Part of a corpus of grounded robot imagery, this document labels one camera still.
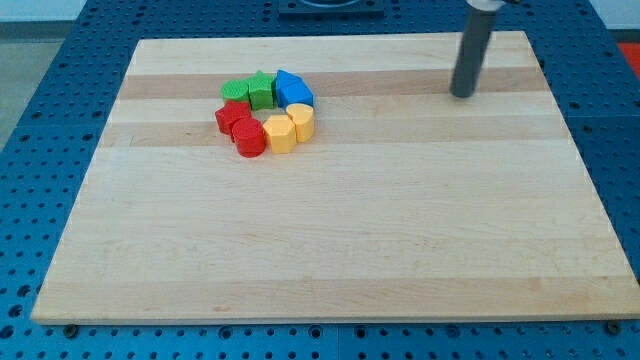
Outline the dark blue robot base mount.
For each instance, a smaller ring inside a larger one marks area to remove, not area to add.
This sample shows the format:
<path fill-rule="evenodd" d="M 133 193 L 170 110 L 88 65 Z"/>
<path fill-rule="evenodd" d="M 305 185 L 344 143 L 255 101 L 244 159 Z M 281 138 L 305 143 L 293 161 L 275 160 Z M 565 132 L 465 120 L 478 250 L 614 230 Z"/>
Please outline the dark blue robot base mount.
<path fill-rule="evenodd" d="M 373 16 L 385 13 L 384 0 L 278 0 L 279 19 L 304 16 Z"/>

